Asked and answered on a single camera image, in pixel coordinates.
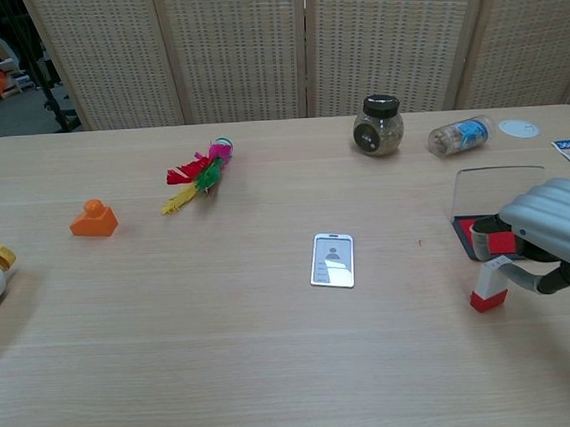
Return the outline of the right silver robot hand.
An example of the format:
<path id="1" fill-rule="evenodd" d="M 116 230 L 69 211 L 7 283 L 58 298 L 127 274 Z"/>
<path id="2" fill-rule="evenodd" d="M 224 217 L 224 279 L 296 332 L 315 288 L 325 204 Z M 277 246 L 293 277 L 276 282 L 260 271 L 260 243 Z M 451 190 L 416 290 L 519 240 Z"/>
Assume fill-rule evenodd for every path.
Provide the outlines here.
<path id="1" fill-rule="evenodd" d="M 570 287 L 570 179 L 549 179 L 469 227 L 483 266 L 474 300 L 500 300 L 513 283 L 538 295 Z"/>

